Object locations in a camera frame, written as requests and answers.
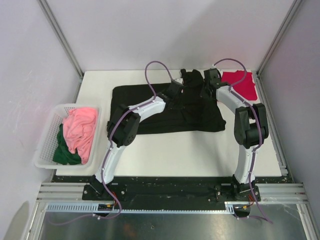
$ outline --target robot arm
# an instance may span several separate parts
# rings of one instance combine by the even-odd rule
[[[238,165],[233,178],[240,191],[241,189],[246,191],[248,190],[249,171],[253,160],[253,150],[259,144],[257,125],[255,123],[250,123],[250,118],[253,118],[252,111],[245,105],[244,99],[233,91],[232,87],[225,82],[221,82],[220,73],[216,68],[204,71],[204,76],[205,79],[201,96],[207,100],[214,99],[222,102],[235,115],[234,136],[239,144],[239,156]],[[172,101],[181,94],[182,89],[183,85],[174,80],[171,82],[169,88],[164,92],[158,93],[154,100],[152,98],[138,105],[129,107],[120,105],[117,108],[108,123],[108,138],[110,137],[110,132],[115,124],[128,109],[133,109],[152,101],[150,104],[138,107],[136,110],[129,113],[116,129],[113,138],[110,139],[113,147],[110,148],[110,142],[107,147],[105,165],[101,165],[95,174],[96,179],[99,182],[102,182],[101,171],[103,171],[103,180],[106,184],[113,180],[120,156],[126,146],[131,144],[135,139],[139,123],[154,114],[163,112],[163,110],[168,108]],[[254,104],[253,108],[259,118],[262,139],[264,140],[269,134],[265,106],[262,103],[259,103]],[[251,181],[254,181],[254,179],[255,176],[252,173]]]

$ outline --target white table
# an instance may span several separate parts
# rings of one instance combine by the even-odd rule
[[[179,70],[170,71],[173,78]],[[168,83],[165,70],[149,70],[151,83]],[[145,84],[143,70],[87,71],[78,95],[79,104],[98,104],[102,108],[99,125],[100,137],[93,163],[79,170],[56,171],[57,176],[90,176],[96,173],[108,142],[106,126],[110,119],[112,91],[121,85]],[[238,164],[239,145],[234,137],[234,114],[218,103],[226,121],[221,132],[176,132],[137,135],[123,152],[115,170],[116,176],[159,177],[226,177],[234,174]],[[261,147],[255,165],[255,175],[281,176],[276,152],[269,136]]]

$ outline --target clothing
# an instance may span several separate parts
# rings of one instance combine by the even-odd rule
[[[63,137],[70,153],[77,152],[82,164],[86,164],[94,140],[98,111],[92,107],[69,110],[69,116],[62,120]]]
[[[221,81],[233,84],[242,79],[244,74],[244,71],[223,72]],[[255,83],[252,78],[252,72],[247,72],[245,79],[236,84],[233,88],[238,94],[249,101],[255,101],[258,99]]]
[[[137,134],[163,134],[186,131],[218,132],[225,130],[226,122],[222,118],[215,100],[204,100],[200,91],[204,79],[197,70],[181,70],[185,88],[177,104],[155,114],[139,125]],[[170,83],[152,84],[155,92],[166,89]],[[147,84],[124,85],[112,91],[111,115],[120,104],[127,106],[139,104],[153,96]]]
[[[58,142],[58,147],[56,148],[54,155],[53,155],[53,161],[58,164],[63,165],[76,165],[81,164],[81,157],[78,155],[77,150],[74,154],[69,152],[67,143],[65,141],[64,135],[63,135],[63,125],[61,124],[59,126],[59,132],[56,135],[56,139]]]

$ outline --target gray floor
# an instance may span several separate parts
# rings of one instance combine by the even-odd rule
[[[41,240],[305,240],[296,205],[264,205],[273,221],[236,220],[224,214],[121,214],[110,220],[85,217],[64,226],[83,213],[48,212]],[[258,214],[254,206],[251,215]]]

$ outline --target white wall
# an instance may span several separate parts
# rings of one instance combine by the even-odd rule
[[[308,0],[262,75],[287,161],[320,225],[320,1]]]
[[[50,173],[32,163],[48,112],[72,102],[78,78],[36,0],[2,0],[0,32],[0,239],[22,209],[15,240]]]
[[[152,60],[170,69],[207,69],[227,57],[257,69],[292,2],[48,0],[85,71],[141,70]]]

